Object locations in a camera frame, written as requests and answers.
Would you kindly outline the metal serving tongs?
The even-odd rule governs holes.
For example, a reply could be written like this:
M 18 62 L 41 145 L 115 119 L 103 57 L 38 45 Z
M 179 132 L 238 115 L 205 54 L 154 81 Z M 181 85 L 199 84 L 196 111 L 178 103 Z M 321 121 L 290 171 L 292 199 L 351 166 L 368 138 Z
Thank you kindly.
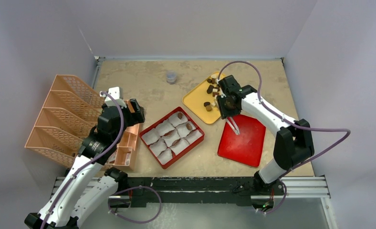
M 236 122 L 234 121 L 233 117 L 227 117 L 226 123 L 230 126 L 230 128 L 236 135 L 240 134 L 240 129 L 238 125 L 236 124 Z

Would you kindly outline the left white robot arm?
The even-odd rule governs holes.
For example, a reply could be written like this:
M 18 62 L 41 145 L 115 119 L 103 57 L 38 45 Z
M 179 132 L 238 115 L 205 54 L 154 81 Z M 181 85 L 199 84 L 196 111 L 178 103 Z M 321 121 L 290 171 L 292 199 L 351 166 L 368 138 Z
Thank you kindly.
M 37 213 L 29 213 L 24 223 L 31 229 L 79 229 L 100 202 L 111 194 L 124 194 L 128 175 L 111 167 L 98 185 L 88 184 L 115 152 L 128 127 L 145 121 L 144 108 L 136 99 L 129 104 L 103 104 L 97 124 L 82 141 L 75 161 L 49 202 Z

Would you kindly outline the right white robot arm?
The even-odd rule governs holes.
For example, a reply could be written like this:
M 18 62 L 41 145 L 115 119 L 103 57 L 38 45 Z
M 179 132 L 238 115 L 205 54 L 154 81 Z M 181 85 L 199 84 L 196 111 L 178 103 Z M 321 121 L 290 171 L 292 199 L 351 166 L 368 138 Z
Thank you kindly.
M 219 80 L 218 86 L 222 92 L 216 97 L 220 116 L 236 134 L 240 131 L 232 118 L 245 111 L 275 137 L 272 160 L 254 174 L 253 187 L 257 193 L 267 193 L 276 180 L 314 155 L 310 124 L 305 119 L 295 120 L 275 107 L 267 108 L 268 102 L 254 87 L 240 86 L 232 75 Z

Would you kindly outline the red compartment chocolate box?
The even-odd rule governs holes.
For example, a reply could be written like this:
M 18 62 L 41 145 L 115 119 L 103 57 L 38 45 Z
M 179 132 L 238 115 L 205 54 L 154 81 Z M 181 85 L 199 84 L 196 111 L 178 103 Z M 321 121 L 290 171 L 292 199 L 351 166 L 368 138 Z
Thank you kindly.
M 186 124 L 191 124 L 193 129 L 188 130 Z M 162 169 L 167 169 L 200 144 L 205 133 L 182 107 L 177 107 L 139 136 Z

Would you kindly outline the yellow plastic tray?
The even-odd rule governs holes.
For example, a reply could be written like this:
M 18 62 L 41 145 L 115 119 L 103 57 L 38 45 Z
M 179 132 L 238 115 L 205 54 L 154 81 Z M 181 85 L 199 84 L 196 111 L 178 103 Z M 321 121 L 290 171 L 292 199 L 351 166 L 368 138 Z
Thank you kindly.
M 220 112 L 216 102 L 216 97 L 219 95 L 219 88 L 216 84 L 216 80 L 211 79 L 210 76 L 199 83 L 182 98 L 183 104 L 199 119 L 209 125 L 213 124 L 220 118 Z M 204 107 L 205 102 L 210 102 L 212 111 L 206 111 Z

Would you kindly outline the pink plastic file rack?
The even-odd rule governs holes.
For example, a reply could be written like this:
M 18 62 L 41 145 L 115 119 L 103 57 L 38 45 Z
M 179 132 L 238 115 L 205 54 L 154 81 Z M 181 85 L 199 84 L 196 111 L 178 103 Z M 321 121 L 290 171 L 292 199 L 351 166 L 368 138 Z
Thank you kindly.
M 104 99 L 75 75 L 56 75 L 25 148 L 65 168 L 96 125 Z

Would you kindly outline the red box lid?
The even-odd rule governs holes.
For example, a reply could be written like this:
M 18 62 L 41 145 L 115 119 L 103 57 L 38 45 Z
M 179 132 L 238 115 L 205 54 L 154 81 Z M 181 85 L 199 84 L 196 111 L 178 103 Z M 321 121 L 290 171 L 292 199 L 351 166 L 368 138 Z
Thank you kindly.
M 225 124 L 220 139 L 217 155 L 251 167 L 261 163 L 266 127 L 257 119 L 237 115 L 233 118 L 240 134 L 237 135 Z

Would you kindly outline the small clear plastic jar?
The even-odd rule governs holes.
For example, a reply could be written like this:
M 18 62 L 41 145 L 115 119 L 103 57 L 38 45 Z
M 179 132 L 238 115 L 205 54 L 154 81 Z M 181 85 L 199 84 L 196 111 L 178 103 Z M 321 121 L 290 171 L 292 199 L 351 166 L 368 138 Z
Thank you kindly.
M 177 81 L 177 74 L 173 71 L 166 72 L 166 82 L 168 84 L 175 84 Z

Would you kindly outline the black metal base rail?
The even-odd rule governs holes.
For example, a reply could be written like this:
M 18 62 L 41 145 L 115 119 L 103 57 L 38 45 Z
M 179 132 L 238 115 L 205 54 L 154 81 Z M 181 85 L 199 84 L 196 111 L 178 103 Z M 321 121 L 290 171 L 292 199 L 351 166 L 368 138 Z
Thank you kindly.
M 235 204 L 270 210 L 282 198 L 328 198 L 324 177 L 283 177 L 269 187 L 255 187 L 253 177 L 129 177 L 122 187 L 134 190 L 116 194 L 118 185 L 94 177 L 83 191 L 98 197 L 81 197 L 75 211 L 92 209 L 103 202 L 112 208 L 144 208 L 148 203 Z

